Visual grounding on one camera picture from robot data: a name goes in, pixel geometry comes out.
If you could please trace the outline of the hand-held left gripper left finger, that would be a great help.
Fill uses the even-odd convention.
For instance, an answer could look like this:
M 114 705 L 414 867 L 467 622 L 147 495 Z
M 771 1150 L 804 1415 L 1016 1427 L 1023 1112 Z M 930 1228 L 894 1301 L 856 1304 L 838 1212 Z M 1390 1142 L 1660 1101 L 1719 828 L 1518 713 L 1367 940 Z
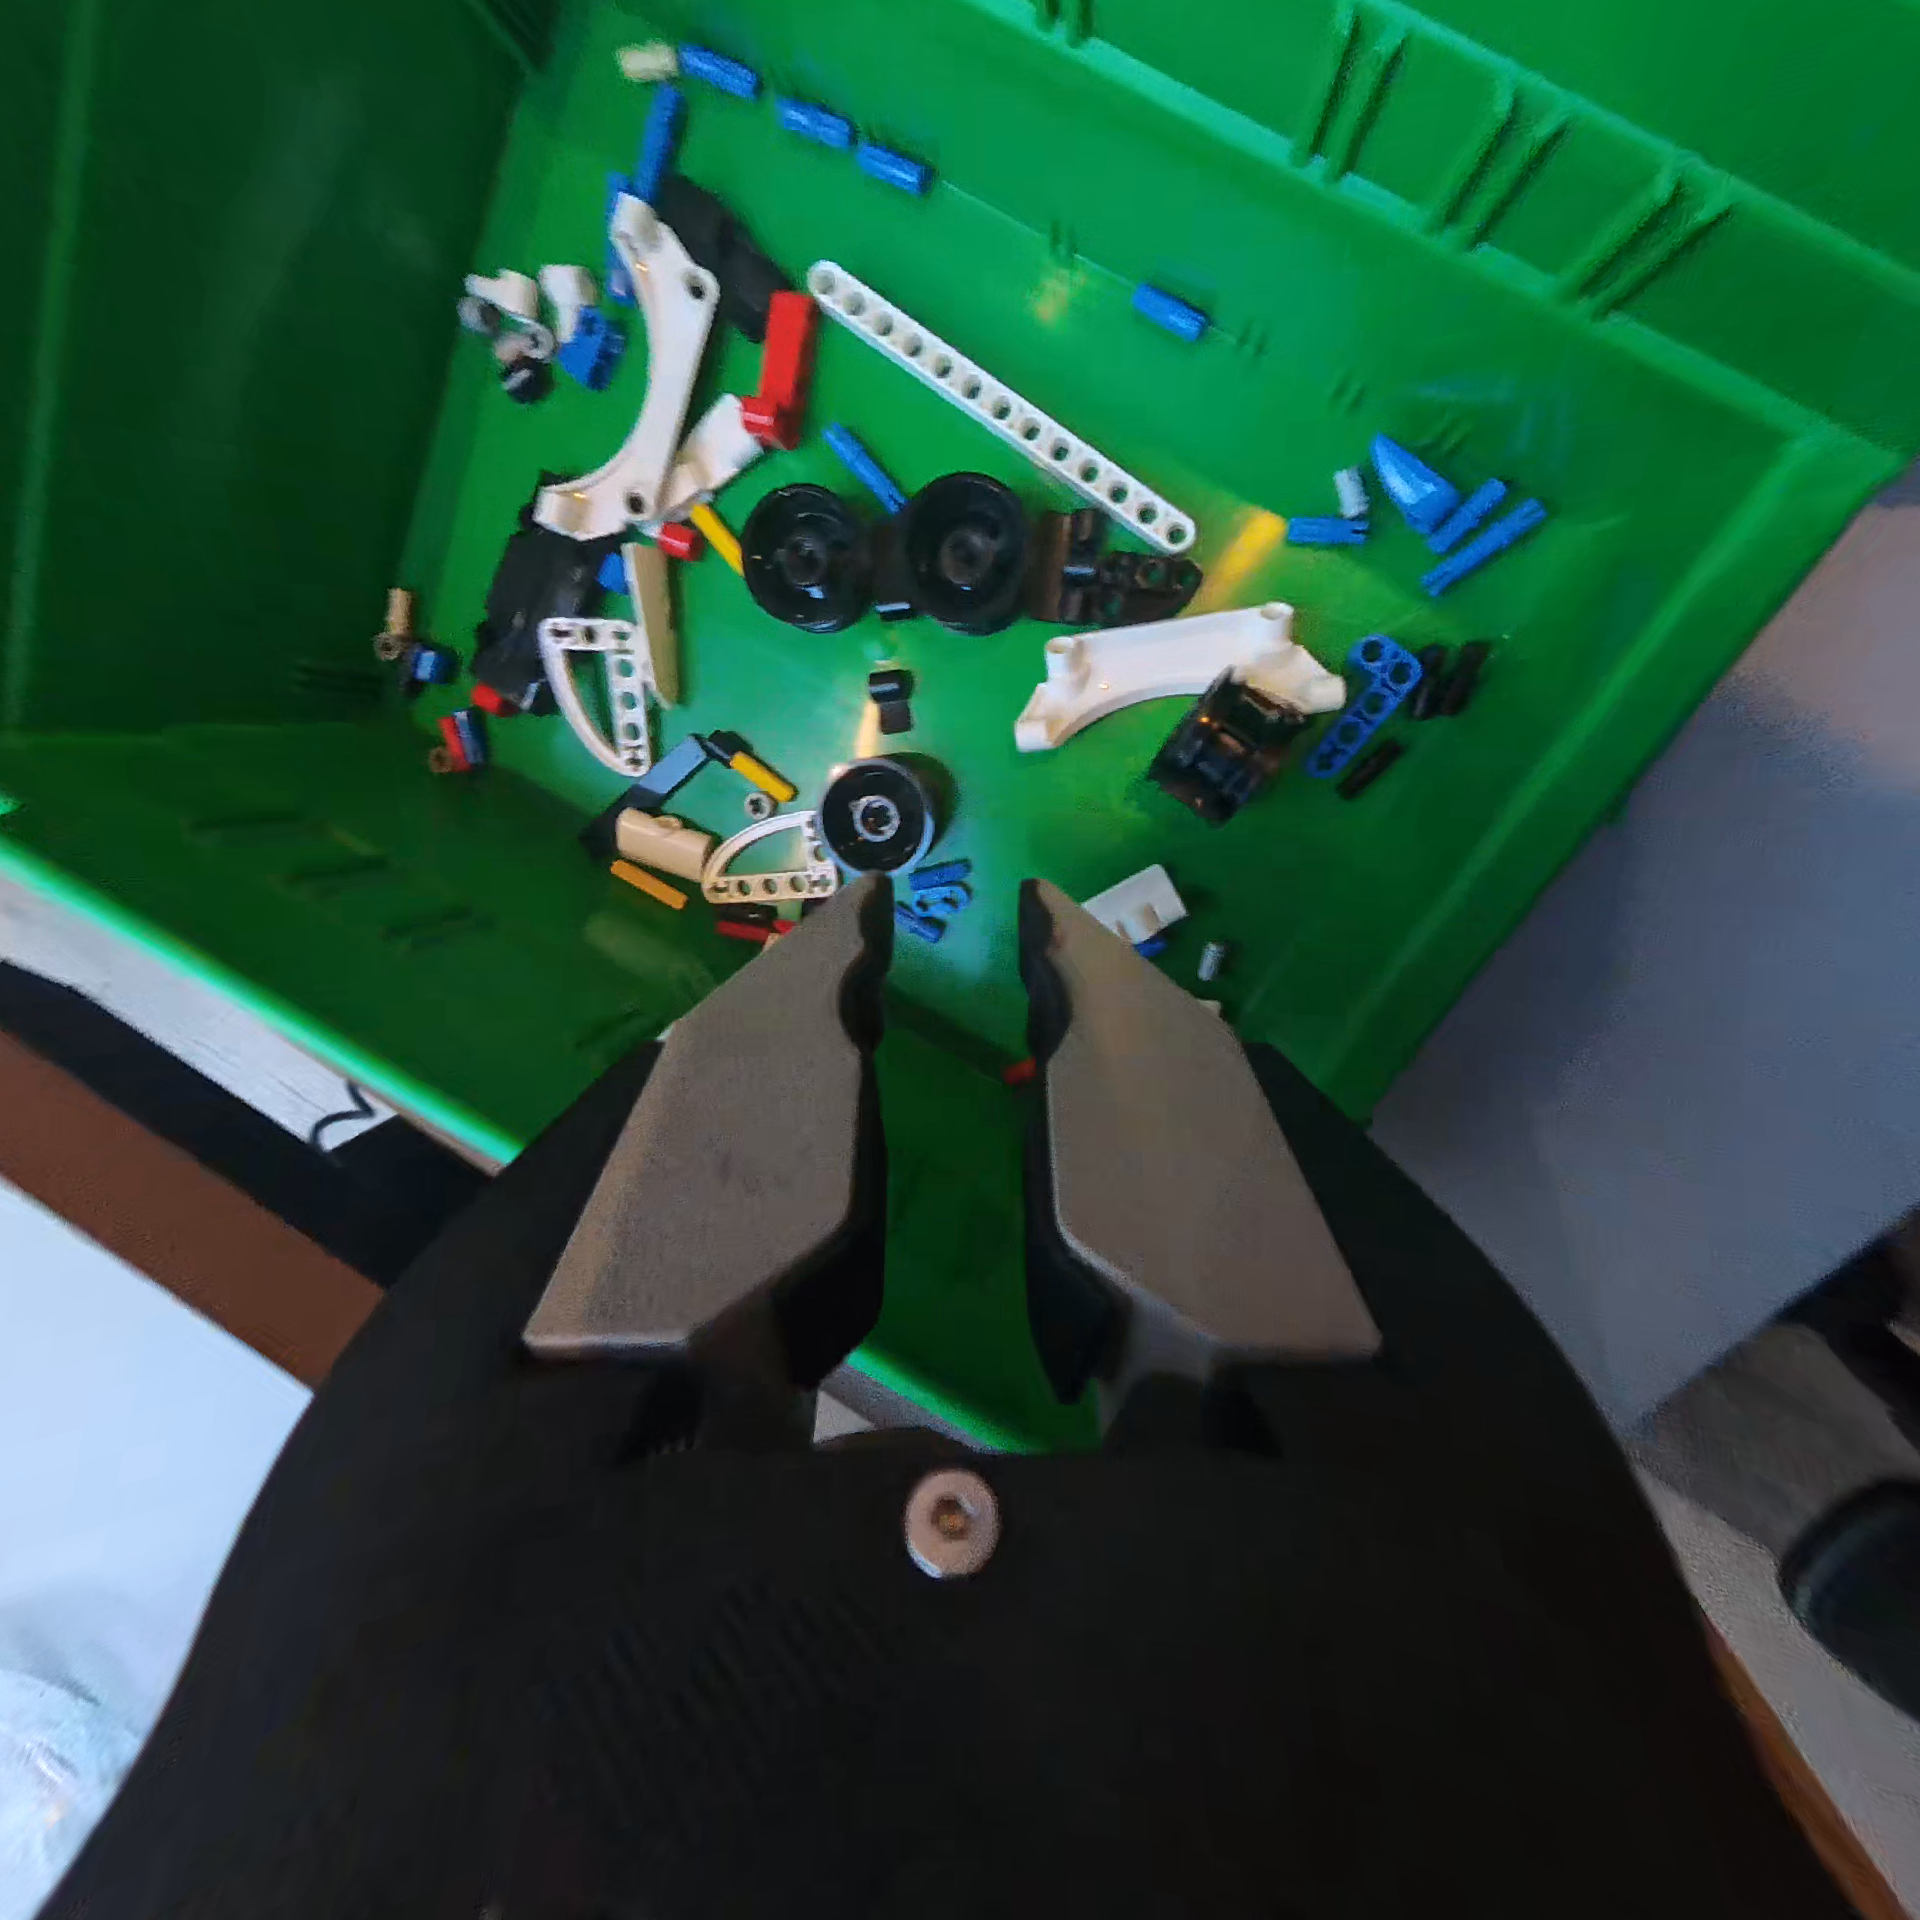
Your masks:
M 894 907 L 886 877 L 855 879 L 666 1031 L 523 1325 L 533 1357 L 816 1387 L 872 1329 Z

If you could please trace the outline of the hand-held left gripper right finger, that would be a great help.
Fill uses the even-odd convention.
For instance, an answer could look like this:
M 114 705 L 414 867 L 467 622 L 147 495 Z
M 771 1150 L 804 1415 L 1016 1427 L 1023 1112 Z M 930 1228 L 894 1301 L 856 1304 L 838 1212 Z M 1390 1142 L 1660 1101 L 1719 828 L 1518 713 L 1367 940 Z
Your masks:
M 1063 1403 L 1144 1381 L 1360 1361 L 1381 1327 L 1247 1049 L 1050 879 L 1016 961 L 1036 1065 L 1023 1302 Z

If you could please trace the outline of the small brick pieces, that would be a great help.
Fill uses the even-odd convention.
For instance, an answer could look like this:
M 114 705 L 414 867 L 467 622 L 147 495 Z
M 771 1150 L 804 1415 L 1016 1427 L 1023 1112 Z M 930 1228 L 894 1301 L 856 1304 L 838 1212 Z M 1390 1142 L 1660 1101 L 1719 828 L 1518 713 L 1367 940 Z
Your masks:
M 666 204 L 668 188 L 686 188 L 692 197 L 686 199 L 687 208 L 698 199 L 687 180 L 672 179 L 666 172 L 682 133 L 682 119 L 683 97 L 678 89 L 670 79 L 658 79 L 655 96 L 648 103 L 648 119 L 645 123 L 640 147 L 640 167 L 635 169 L 632 184 L 640 188 L 642 200 L 648 200 L 670 227 L 676 227 L 678 237 L 698 237 L 692 230 L 692 212 L 672 212 Z M 765 302 L 762 302 L 763 329 L 771 297 L 774 292 L 791 289 L 774 286 L 774 289 L 765 295 Z M 744 446 L 755 452 L 759 444 L 741 423 L 741 401 L 736 404 L 736 397 L 727 397 L 727 404 L 733 404 L 736 423 L 744 435 Z M 915 616 L 901 597 L 895 573 L 895 519 L 907 495 L 894 486 L 884 468 L 875 467 L 871 452 L 863 448 L 863 441 L 851 437 L 851 432 L 846 432 L 838 423 L 830 423 L 822 429 L 822 437 L 832 446 L 834 456 L 842 459 L 859 485 L 872 491 L 875 500 L 886 510 L 879 521 L 871 521 L 871 613 L 886 619 Z M 1514 507 L 1514 511 L 1487 521 L 1486 517 L 1493 507 L 1504 500 L 1499 481 L 1487 481 L 1475 495 L 1461 500 L 1453 500 L 1447 486 L 1438 486 L 1438 491 L 1430 486 L 1422 491 L 1422 486 L 1424 480 L 1404 495 L 1402 504 L 1413 511 L 1410 524 L 1418 524 L 1424 535 L 1430 536 L 1430 548 L 1443 555 L 1443 560 L 1422 579 L 1422 588 L 1429 593 L 1440 593 L 1463 583 L 1475 573 L 1475 568 L 1484 567 L 1487 560 L 1498 557 L 1546 524 L 1546 507 L 1534 497 L 1522 500 Z M 1159 552 L 1130 548 L 1101 550 L 1106 525 L 1110 521 L 1093 507 L 1080 507 L 1071 513 L 1054 511 L 1037 519 L 1029 517 L 1029 521 L 1031 545 L 1023 575 L 1022 614 L 1051 623 L 1078 622 L 1084 629 L 1093 627 L 1093 630 L 1106 630 L 1139 622 L 1182 616 L 1188 609 L 1194 592 L 1203 583 L 1199 567 L 1188 557 L 1171 560 Z M 526 607 L 523 613 L 526 619 L 517 627 L 517 638 L 536 640 L 540 622 L 535 622 L 535 614 Z M 566 607 L 560 605 L 560 599 L 552 600 L 549 613 L 550 614 L 543 616 L 578 614 L 578 609 L 566 613 Z M 1471 685 L 1477 685 L 1471 675 L 1479 671 L 1484 654 L 1486 647 L 1479 641 L 1468 644 L 1459 654 L 1451 679 L 1432 681 L 1430 685 L 1424 681 L 1413 693 L 1410 711 L 1414 718 L 1463 711 L 1471 694 Z M 1388 739 L 1384 743 L 1376 741 L 1336 781 L 1339 797 L 1352 800 L 1370 783 L 1376 783 L 1381 772 L 1392 765 L 1398 753 L 1402 743 L 1397 739 Z

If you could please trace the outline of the green plastic bin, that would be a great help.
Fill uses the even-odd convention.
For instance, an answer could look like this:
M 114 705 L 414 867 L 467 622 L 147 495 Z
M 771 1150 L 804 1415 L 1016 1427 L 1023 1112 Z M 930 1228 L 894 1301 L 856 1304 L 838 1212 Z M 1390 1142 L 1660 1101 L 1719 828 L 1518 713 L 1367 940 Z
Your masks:
M 1191 613 L 1486 644 L 1370 800 L 1303 753 L 1210 829 L 1144 780 L 1183 701 L 1019 753 L 1047 630 L 804 633 L 678 567 L 682 704 L 816 800 L 867 669 L 971 867 L 903 937 L 879 1055 L 894 1271 L 859 1353 L 980 1436 L 1090 1416 L 1034 1355 L 1016 884 L 1150 862 L 1229 1019 L 1363 1117 L 1554 870 L 1916 455 L 1916 5 L 4 5 L 4 873 L 495 1160 L 751 951 L 612 879 L 626 783 L 552 711 L 429 769 L 540 488 L 638 419 L 519 401 L 463 279 L 608 272 L 682 83 L 676 179 L 804 286 L 832 259 L 1196 521 Z M 803 441 L 716 497 L 979 471 L 1078 500 L 827 319 Z M 1546 521 L 1447 592 L 1402 504 Z

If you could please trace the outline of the grey desk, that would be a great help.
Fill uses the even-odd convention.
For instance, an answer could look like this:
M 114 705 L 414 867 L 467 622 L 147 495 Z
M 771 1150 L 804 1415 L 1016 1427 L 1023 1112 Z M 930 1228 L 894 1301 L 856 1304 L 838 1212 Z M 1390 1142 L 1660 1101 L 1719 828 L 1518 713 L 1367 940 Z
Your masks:
M 1382 1097 L 1615 1428 L 1916 1209 L 1916 468 Z

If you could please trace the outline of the white half-round brick beam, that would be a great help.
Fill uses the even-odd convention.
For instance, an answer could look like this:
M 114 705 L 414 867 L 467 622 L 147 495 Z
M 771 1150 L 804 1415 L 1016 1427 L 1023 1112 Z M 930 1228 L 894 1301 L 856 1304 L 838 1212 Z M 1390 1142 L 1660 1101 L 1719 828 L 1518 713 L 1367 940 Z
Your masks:
M 768 813 L 717 844 L 700 875 L 710 905 L 803 905 L 837 893 L 842 870 L 816 809 Z

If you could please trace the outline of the small white brick connector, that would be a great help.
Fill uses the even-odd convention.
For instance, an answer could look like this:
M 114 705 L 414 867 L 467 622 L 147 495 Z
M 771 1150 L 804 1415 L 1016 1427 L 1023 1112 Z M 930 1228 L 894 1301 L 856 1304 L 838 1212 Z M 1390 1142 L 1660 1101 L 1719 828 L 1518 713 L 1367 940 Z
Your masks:
M 1159 862 L 1125 875 L 1080 907 L 1125 944 L 1147 953 L 1164 948 L 1171 933 L 1188 921 L 1188 905 Z

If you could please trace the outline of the white curved brick piece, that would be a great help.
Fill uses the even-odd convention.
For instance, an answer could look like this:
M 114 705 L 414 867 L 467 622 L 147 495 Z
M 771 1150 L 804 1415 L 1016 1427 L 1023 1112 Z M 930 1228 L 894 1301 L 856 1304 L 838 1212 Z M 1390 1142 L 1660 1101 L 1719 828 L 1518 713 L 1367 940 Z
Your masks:
M 612 823 L 615 856 L 651 873 L 701 883 L 717 840 L 676 816 L 623 806 Z

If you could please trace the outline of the white angled brick beam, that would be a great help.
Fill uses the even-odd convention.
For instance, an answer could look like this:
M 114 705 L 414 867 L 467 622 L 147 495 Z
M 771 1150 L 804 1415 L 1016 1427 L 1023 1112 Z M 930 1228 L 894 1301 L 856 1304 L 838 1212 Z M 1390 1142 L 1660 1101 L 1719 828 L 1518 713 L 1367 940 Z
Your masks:
M 536 647 L 552 704 L 591 761 L 628 781 L 648 774 L 655 671 L 645 629 L 620 616 L 552 614 L 540 622 Z

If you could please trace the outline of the blue brick beam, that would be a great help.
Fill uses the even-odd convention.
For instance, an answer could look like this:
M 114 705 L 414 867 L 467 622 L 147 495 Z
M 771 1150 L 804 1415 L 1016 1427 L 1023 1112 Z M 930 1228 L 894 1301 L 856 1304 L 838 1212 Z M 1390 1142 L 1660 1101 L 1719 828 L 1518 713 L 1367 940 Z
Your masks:
M 1356 640 L 1344 675 L 1351 697 L 1304 756 L 1303 769 L 1309 780 L 1344 777 L 1408 694 L 1424 683 L 1422 660 L 1384 633 Z

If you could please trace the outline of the white mudguard brick panel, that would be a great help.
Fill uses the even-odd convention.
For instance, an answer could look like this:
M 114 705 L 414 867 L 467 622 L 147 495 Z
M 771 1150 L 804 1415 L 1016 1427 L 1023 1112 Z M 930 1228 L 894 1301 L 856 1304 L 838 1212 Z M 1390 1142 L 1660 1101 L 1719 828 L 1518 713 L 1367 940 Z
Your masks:
M 611 540 L 666 517 L 666 488 L 719 311 L 717 276 L 683 248 L 648 200 L 620 195 L 608 235 L 638 297 L 646 387 L 630 435 L 606 463 L 535 495 L 535 525 L 574 541 Z
M 1050 638 L 1039 683 L 1014 720 L 1014 748 L 1054 751 L 1125 708 L 1196 700 L 1221 679 L 1303 718 L 1348 701 L 1344 676 L 1295 641 L 1294 605 L 1270 600 Z

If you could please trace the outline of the grey brick panel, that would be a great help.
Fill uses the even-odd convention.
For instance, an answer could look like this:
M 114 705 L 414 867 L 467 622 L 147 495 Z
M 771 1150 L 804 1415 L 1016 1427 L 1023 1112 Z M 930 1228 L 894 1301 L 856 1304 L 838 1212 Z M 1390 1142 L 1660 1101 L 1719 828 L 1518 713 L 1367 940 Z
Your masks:
M 620 548 L 632 627 L 645 656 L 645 683 L 662 708 L 682 704 L 682 638 L 670 588 L 668 555 L 651 541 Z

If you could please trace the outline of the long white brick beam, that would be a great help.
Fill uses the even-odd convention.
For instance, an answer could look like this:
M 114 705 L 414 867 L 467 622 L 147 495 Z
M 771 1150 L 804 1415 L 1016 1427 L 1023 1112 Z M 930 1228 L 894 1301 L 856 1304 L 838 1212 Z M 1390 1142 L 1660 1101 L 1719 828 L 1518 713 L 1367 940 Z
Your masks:
M 811 261 L 804 289 L 830 325 L 941 397 L 996 444 L 1016 452 L 1034 471 L 1047 476 L 1051 485 L 1071 491 L 1080 504 L 1109 517 L 1164 557 L 1183 560 L 1194 552 L 1198 533 L 1188 511 L 842 263 Z

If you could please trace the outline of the red angled brick beam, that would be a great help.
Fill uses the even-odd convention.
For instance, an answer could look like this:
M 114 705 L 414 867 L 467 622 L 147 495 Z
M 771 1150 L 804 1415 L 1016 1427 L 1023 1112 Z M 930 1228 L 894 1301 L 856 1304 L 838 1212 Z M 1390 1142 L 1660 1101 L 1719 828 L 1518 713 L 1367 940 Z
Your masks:
M 800 446 L 813 358 L 818 350 L 820 308 L 804 292 L 774 292 L 768 305 L 759 357 L 759 387 L 741 401 L 741 423 L 763 448 L 794 451 Z

